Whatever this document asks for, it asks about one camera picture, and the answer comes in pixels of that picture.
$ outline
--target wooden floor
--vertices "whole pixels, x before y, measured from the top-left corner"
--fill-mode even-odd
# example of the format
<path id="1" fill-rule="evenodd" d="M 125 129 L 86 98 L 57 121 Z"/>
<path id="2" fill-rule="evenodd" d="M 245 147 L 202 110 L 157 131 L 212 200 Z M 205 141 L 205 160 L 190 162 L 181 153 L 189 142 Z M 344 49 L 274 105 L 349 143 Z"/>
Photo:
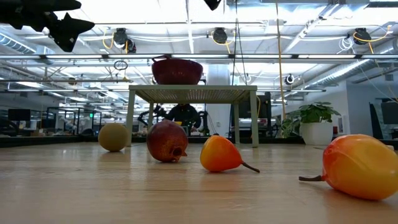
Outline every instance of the wooden floor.
<path id="1" fill-rule="evenodd" d="M 0 223 L 398 223 L 398 194 L 368 202 L 302 183 L 318 175 L 322 150 L 241 146 L 240 167 L 211 174 L 190 145 L 178 164 L 145 144 L 107 153 L 97 143 L 0 149 Z"/>

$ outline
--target potted plant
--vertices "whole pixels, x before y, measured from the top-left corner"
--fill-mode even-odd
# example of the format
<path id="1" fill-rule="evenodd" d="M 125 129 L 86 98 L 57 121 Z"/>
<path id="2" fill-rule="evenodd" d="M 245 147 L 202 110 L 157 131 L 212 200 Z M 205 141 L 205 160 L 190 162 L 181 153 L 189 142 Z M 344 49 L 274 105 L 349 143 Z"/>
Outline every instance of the potted plant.
<path id="1" fill-rule="evenodd" d="M 300 130 L 306 144 L 328 145 L 333 138 L 331 116 L 338 115 L 329 102 L 315 102 L 300 107 Z"/>
<path id="2" fill-rule="evenodd" d="M 297 113 L 293 112 L 288 118 L 284 119 L 280 129 L 282 130 L 283 138 L 297 137 L 299 135 L 300 118 Z"/>

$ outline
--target orange pear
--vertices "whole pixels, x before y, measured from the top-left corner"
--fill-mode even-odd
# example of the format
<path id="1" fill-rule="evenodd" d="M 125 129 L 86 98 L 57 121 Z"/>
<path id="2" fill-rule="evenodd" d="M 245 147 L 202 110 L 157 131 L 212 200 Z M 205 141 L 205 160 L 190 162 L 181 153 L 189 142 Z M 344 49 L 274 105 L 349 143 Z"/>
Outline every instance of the orange pear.
<path id="1" fill-rule="evenodd" d="M 221 172 L 243 165 L 258 173 L 260 171 L 243 162 L 238 149 L 222 136 L 212 136 L 203 145 L 200 163 L 210 172 Z"/>

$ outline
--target table top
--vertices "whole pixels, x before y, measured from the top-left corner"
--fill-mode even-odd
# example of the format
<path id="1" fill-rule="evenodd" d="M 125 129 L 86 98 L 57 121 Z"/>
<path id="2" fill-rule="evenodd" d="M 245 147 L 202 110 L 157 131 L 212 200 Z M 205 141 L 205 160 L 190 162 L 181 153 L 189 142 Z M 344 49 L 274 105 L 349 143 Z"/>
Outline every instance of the table top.
<path id="1" fill-rule="evenodd" d="M 131 85 L 136 95 L 152 103 L 239 103 L 257 86 L 246 85 Z"/>

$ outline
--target table leg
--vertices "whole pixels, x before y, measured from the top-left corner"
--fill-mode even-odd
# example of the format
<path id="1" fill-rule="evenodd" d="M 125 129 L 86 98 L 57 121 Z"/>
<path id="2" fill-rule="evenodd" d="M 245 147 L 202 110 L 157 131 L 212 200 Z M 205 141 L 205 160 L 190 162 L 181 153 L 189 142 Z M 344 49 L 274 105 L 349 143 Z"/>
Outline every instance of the table leg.
<path id="1" fill-rule="evenodd" d="M 129 104 L 127 107 L 127 118 L 126 118 L 126 127 L 128 133 L 127 146 L 131 146 L 132 141 L 132 119 L 134 117 L 134 104 L 136 101 L 136 91 L 129 91 Z"/>
<path id="2" fill-rule="evenodd" d="M 250 91 L 251 134 L 253 147 L 259 147 L 259 124 L 257 122 L 256 91 Z"/>
<path id="3" fill-rule="evenodd" d="M 241 143 L 239 135 L 239 103 L 234 103 L 234 130 L 235 130 L 235 144 Z"/>
<path id="4" fill-rule="evenodd" d="M 152 127 L 154 120 L 154 102 L 149 102 L 149 115 L 148 115 L 148 131 Z"/>

